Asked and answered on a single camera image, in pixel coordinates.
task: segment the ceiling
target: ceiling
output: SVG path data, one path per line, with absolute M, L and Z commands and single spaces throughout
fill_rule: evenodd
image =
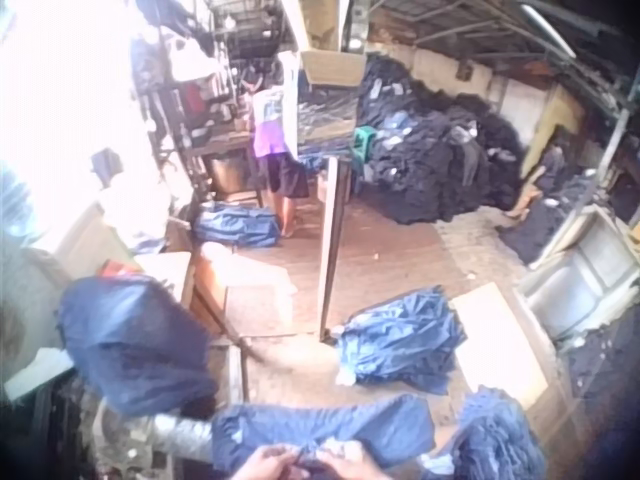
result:
M 575 58 L 525 14 L 525 2 L 556 29 Z M 377 27 L 394 41 L 498 71 L 558 79 L 615 109 L 613 98 L 618 106 L 625 103 L 640 62 L 628 34 L 633 25 L 619 20 L 615 5 L 615 0 L 372 0 L 370 14 L 373 36 Z

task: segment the dark shorts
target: dark shorts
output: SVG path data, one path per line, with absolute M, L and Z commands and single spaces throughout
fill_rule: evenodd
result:
M 287 198 L 307 198 L 309 185 L 304 165 L 288 153 L 271 153 L 258 159 L 267 188 Z

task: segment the wooden post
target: wooden post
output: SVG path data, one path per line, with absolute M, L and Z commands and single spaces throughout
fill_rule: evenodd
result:
M 347 160 L 330 157 L 328 167 L 327 195 L 322 226 L 320 279 L 318 282 L 318 330 L 316 333 L 321 341 L 325 335 L 329 315 L 351 164 Z

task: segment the plastic stool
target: plastic stool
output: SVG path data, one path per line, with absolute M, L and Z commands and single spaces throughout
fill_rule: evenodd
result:
M 369 148 L 375 134 L 376 129 L 368 126 L 358 127 L 354 131 L 353 155 L 361 164 L 365 164 L 369 160 Z

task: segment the hand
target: hand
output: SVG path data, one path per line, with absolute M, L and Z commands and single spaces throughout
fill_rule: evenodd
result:
M 342 452 L 334 445 L 318 450 L 316 458 L 330 467 L 342 480 L 391 480 L 367 453 L 360 442 L 351 441 L 340 444 Z
M 290 445 L 259 447 L 231 480 L 303 480 L 309 473 L 293 465 L 299 455 Z

